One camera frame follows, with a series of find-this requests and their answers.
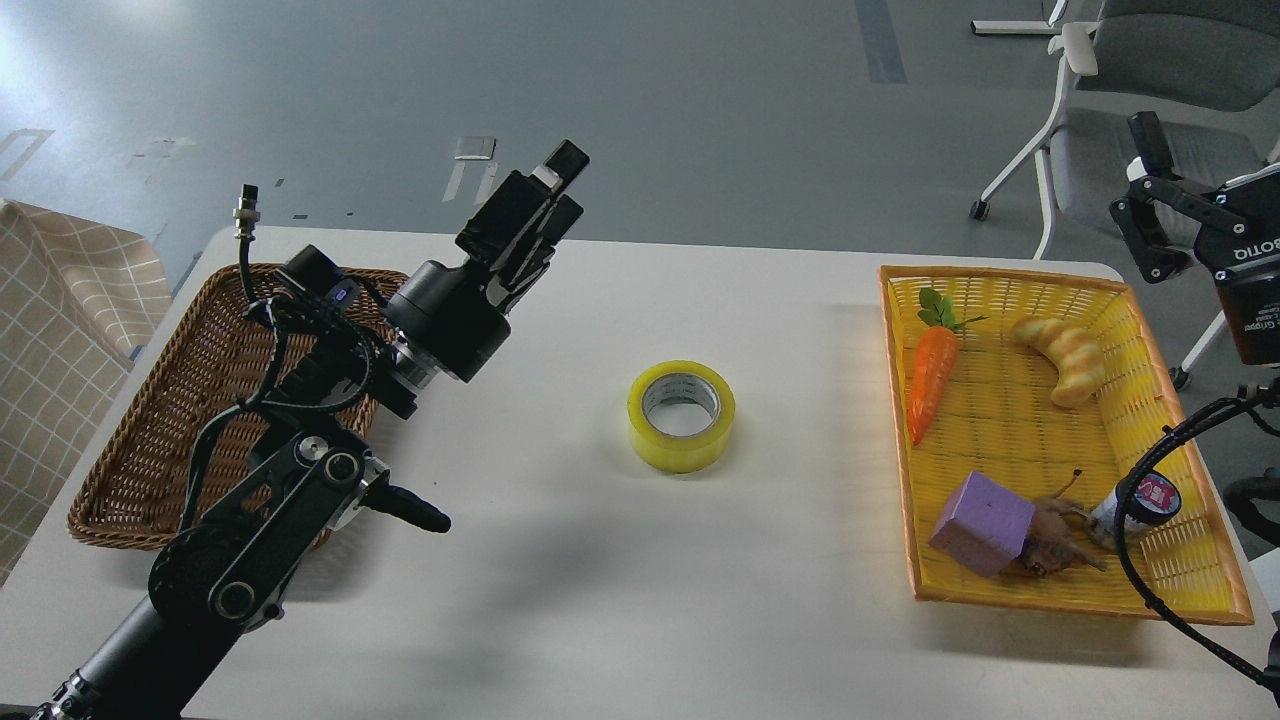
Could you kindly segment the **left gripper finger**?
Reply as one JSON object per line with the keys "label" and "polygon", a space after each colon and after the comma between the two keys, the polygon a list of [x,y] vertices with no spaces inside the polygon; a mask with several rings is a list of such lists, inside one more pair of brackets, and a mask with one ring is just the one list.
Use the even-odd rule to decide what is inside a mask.
{"label": "left gripper finger", "polygon": [[571,140],[562,140],[550,155],[532,170],[536,210],[550,209],[568,187],[588,169],[591,159]]}

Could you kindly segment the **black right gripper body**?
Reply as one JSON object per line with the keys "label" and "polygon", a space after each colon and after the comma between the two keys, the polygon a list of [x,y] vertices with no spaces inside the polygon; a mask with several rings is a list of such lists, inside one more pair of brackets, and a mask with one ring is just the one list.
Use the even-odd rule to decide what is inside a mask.
{"label": "black right gripper body", "polygon": [[1279,363],[1279,169],[1268,165],[1207,193],[1194,255],[1213,275],[1243,364]]}

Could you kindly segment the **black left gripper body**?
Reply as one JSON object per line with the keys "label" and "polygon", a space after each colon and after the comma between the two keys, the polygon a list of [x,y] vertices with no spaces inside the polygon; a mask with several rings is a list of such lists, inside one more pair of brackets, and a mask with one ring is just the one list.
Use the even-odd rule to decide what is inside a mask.
{"label": "black left gripper body", "polygon": [[408,348],[458,380],[479,373],[509,337],[509,313],[582,215],[568,184],[558,170],[513,172],[499,184],[454,238],[466,261],[424,263],[388,301],[385,318]]}

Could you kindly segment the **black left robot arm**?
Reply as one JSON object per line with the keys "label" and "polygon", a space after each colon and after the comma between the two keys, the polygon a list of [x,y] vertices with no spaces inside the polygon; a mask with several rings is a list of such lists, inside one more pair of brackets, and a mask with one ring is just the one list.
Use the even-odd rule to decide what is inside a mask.
{"label": "black left robot arm", "polygon": [[456,236],[458,266],[425,261],[393,295],[308,245],[261,295],[250,270],[259,188],[234,211],[244,316],[271,334],[253,392],[191,445],[175,537],[145,597],[32,719],[178,719],[233,646],[282,618],[302,559],[362,509],[421,530],[451,519],[412,491],[340,413],[364,400],[399,418],[435,375],[468,382],[508,340],[509,313],[582,215],[570,186],[590,163],[570,140],[509,173]]}

